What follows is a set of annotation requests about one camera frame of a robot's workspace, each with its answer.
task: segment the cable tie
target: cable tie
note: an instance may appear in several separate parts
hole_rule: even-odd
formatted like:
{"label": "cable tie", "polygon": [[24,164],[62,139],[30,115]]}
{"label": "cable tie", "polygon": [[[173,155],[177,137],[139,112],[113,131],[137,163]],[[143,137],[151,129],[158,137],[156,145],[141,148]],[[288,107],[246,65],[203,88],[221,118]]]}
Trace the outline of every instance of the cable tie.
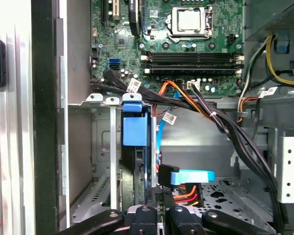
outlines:
{"label": "cable tie", "polygon": [[217,115],[216,112],[212,112],[211,115],[209,115],[209,117],[212,117],[213,115]]}

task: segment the red wire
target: red wire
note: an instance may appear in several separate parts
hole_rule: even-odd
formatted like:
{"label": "red wire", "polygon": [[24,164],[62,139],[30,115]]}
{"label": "red wire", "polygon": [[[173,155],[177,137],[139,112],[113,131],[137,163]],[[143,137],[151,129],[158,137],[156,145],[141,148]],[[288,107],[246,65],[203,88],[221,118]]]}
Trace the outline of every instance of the red wire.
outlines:
{"label": "red wire", "polygon": [[191,201],[194,201],[196,198],[197,198],[197,193],[194,195],[194,197],[192,197],[190,199],[175,201],[175,203],[191,202]]}

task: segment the cable bundle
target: cable bundle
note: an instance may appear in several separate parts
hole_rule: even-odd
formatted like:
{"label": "cable bundle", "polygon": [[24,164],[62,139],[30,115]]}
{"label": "cable bundle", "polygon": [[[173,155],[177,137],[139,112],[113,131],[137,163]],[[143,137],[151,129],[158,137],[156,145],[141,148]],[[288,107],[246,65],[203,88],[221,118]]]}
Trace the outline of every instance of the cable bundle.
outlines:
{"label": "cable bundle", "polygon": [[[98,83],[94,83],[93,86],[118,95],[126,93],[127,85],[118,79],[114,71],[105,71],[104,77],[110,81],[114,87]],[[242,161],[265,183],[272,203],[274,228],[278,233],[282,233],[284,225],[288,224],[286,207],[277,202],[277,181],[265,158],[262,156],[251,137],[226,114],[217,109],[210,108],[194,84],[191,87],[198,102],[194,101],[186,91],[178,87],[174,82],[166,81],[165,84],[165,87],[170,85],[178,90],[183,96],[183,99],[164,97],[142,86],[139,87],[138,92],[142,95],[144,102],[189,109],[198,112],[204,115],[207,119],[213,121],[219,131],[225,133],[231,139],[234,148]]]}

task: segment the white sticker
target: white sticker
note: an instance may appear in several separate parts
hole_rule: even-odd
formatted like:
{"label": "white sticker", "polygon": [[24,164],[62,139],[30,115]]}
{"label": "white sticker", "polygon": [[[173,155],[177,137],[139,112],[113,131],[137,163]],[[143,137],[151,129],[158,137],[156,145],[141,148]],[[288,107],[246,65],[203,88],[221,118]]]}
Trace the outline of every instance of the white sticker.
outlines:
{"label": "white sticker", "polygon": [[263,98],[266,96],[266,94],[267,94],[267,91],[262,91],[262,92],[260,92],[260,95],[258,98]]}
{"label": "white sticker", "polygon": [[278,87],[271,87],[267,90],[266,96],[267,95],[273,95],[276,91],[276,89],[278,89]]}
{"label": "white sticker", "polygon": [[141,86],[141,82],[136,80],[135,78],[132,78],[129,82],[129,85],[126,89],[127,93],[137,93],[139,87]]}
{"label": "white sticker", "polygon": [[175,123],[176,116],[168,112],[165,112],[165,115],[163,116],[162,120],[166,121],[170,125],[173,125]]}

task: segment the white wire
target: white wire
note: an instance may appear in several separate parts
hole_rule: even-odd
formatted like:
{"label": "white wire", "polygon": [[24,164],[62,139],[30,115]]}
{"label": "white wire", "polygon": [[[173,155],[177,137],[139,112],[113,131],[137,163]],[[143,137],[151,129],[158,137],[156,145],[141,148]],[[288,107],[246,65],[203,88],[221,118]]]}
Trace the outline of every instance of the white wire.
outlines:
{"label": "white wire", "polygon": [[237,111],[239,112],[240,111],[240,104],[241,104],[241,101],[242,99],[244,98],[245,94],[247,93],[247,89],[248,89],[248,83],[249,83],[249,80],[250,80],[250,71],[251,71],[251,68],[253,67],[253,64],[255,63],[255,59],[257,57],[257,55],[260,53],[260,51],[262,50],[262,48],[267,44],[267,41],[269,39],[270,36],[268,36],[265,41],[261,44],[261,47],[258,49],[258,51],[256,51],[256,53],[252,56],[252,58],[250,59],[250,62],[248,64],[248,69],[247,69],[247,73],[246,73],[246,77],[245,77],[245,81],[242,81],[242,82],[245,82],[245,86],[244,86],[244,89],[241,93],[241,96],[240,96],[240,99],[239,99],[239,102],[237,104]]}

